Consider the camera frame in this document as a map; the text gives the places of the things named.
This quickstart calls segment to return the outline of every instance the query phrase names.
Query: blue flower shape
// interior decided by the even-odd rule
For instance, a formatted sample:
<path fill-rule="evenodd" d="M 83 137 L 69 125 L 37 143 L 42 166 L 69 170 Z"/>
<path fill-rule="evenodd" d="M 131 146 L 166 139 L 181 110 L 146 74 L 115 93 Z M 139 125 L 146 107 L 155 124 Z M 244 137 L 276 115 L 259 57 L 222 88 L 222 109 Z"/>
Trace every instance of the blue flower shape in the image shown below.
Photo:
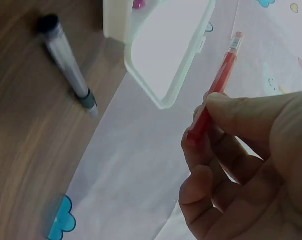
<path fill-rule="evenodd" d="M 48 240 L 61 240 L 63 238 L 63 232 L 70 232 L 75 228 L 75 218 L 71 214 L 71 209 L 71 199 L 67 195 L 64 195 L 51 231 L 47 237 Z"/>
<path fill-rule="evenodd" d="M 269 4 L 275 3 L 275 0 L 257 0 L 257 1 L 259 1 L 260 5 L 265 8 L 267 8 Z"/>
<path fill-rule="evenodd" d="M 209 22 L 209 24 L 207 24 L 207 27 L 206 27 L 206 32 L 210 33 L 213 31 L 213 25 Z"/>

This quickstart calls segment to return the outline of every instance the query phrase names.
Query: fingernail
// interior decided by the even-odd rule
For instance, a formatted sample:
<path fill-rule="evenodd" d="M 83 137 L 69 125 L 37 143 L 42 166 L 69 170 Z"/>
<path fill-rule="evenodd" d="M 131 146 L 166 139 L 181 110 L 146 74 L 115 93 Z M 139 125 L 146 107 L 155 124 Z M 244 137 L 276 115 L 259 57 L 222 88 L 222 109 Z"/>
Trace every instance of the fingernail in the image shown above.
<path fill-rule="evenodd" d="M 227 102 L 227 100 L 230 99 L 229 97 L 223 95 L 219 92 L 213 92 L 210 95 L 207 96 L 206 101 L 207 102 L 215 102 L 215 103 L 224 103 Z"/>

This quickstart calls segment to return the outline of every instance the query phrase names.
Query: black marker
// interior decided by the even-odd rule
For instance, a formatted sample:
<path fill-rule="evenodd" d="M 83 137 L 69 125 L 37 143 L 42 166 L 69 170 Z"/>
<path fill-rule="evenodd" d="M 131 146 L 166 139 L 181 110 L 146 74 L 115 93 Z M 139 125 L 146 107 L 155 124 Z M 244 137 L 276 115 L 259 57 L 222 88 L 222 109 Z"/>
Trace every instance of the black marker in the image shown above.
<path fill-rule="evenodd" d="M 47 49 L 73 88 L 78 101 L 90 115 L 96 116 L 98 110 L 95 98 L 85 83 L 57 15 L 41 17 L 37 29 L 43 34 Z"/>

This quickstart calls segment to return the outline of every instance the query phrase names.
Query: wood grain surface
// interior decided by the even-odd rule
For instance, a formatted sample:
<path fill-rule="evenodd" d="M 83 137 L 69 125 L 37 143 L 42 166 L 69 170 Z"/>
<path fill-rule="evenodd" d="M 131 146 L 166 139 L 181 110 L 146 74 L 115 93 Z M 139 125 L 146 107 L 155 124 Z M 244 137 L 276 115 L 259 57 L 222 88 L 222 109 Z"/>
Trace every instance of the wood grain surface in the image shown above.
<path fill-rule="evenodd" d="M 34 32 L 56 13 L 97 98 L 91 118 Z M 102 0 L 0 1 L 0 240 L 44 239 L 102 114 L 126 73 L 103 37 Z"/>

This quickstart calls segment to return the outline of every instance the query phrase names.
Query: red pen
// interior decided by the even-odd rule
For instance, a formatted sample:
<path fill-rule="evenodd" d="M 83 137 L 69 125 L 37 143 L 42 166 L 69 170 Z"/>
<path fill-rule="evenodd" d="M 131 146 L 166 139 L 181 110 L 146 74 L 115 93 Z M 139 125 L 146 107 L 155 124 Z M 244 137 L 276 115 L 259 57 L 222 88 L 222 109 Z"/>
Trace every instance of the red pen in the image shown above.
<path fill-rule="evenodd" d="M 243 40 L 243 34 L 239 31 L 237 31 L 231 41 L 230 47 L 228 48 L 224 61 L 216 74 L 216 77 L 209 89 L 209 91 L 204 95 L 203 97 L 203 103 L 201 107 L 199 108 L 192 125 L 190 126 L 187 134 L 186 134 L 186 141 L 188 141 L 191 145 L 196 146 L 204 132 L 206 131 L 208 125 L 211 122 L 211 117 L 209 115 L 209 112 L 207 111 L 205 107 L 205 99 L 207 95 L 211 93 L 223 93 L 226 83 L 230 77 L 230 74 L 232 72 L 234 63 L 237 58 L 237 52 L 240 49 L 241 43 Z"/>

